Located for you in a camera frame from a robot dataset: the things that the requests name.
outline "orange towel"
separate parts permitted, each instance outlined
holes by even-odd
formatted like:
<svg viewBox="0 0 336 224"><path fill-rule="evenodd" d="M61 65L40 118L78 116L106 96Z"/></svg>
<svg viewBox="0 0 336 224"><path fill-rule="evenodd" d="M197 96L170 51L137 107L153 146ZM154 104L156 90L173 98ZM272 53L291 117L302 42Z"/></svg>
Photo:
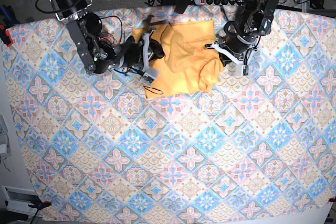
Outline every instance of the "orange towel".
<svg viewBox="0 0 336 224"><path fill-rule="evenodd" d="M218 73L224 69L218 52L204 48L205 44L215 41L213 21L166 24L155 28L152 39L161 44L165 57L150 62L150 66L159 71L152 88L163 94L146 90L147 97L211 91L213 83L218 82ZM142 32L142 29L134 29L132 35L137 40Z"/></svg>

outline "floral tile pattern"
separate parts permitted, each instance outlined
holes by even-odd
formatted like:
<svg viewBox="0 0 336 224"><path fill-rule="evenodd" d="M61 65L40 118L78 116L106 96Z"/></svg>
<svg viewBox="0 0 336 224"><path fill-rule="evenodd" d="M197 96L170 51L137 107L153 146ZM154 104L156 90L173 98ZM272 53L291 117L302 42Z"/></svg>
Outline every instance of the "floral tile pattern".
<svg viewBox="0 0 336 224"><path fill-rule="evenodd" d="M236 7L224 7L235 17ZM226 22L215 6L118 9L126 36L151 13ZM166 224L269 218L322 208L336 194L334 20L277 10L251 76L219 73L209 93L147 100L138 79L89 76L55 19L0 45L23 160L51 221ZM120 36L111 17L106 29Z"/></svg>

